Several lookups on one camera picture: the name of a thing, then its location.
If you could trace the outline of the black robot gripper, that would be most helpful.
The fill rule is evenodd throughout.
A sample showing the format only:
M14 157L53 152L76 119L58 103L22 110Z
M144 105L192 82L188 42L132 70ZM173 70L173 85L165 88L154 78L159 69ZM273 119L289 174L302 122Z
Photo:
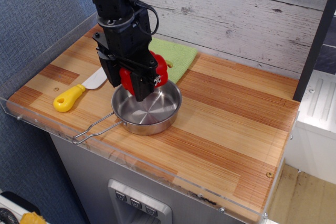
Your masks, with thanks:
M149 52L152 40L146 8L136 8L116 20L97 17L103 33L94 35L100 53L100 64L115 88L121 84L120 69L131 71L135 99L143 101L155 89L157 61Z

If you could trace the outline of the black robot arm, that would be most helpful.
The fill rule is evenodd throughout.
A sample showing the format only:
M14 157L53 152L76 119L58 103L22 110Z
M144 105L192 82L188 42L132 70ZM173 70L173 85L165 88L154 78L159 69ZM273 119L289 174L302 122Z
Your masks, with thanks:
M126 84L121 70L129 71L129 92L138 102L154 92L158 62L149 51L152 35L149 11L155 11L140 0L92 0L97 22L103 29L93 36L98 55L109 82L117 87Z

